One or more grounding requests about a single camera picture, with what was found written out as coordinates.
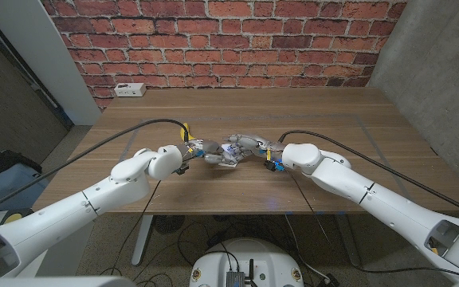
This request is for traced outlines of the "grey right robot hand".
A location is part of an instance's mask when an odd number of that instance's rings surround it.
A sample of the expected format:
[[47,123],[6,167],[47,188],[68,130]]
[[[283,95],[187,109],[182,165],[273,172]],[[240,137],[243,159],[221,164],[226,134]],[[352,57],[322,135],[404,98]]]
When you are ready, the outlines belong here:
[[241,160],[255,155],[267,160],[281,161],[285,145],[257,135],[233,134],[226,138],[230,142],[229,153]]

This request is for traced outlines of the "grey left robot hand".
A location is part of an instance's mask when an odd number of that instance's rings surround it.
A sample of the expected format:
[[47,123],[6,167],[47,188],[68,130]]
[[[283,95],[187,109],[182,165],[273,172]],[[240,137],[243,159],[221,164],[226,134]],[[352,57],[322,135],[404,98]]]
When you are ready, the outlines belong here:
[[225,151],[213,140],[189,140],[177,146],[182,154],[182,160],[188,162],[193,158],[203,158],[207,163],[234,167],[237,159]]

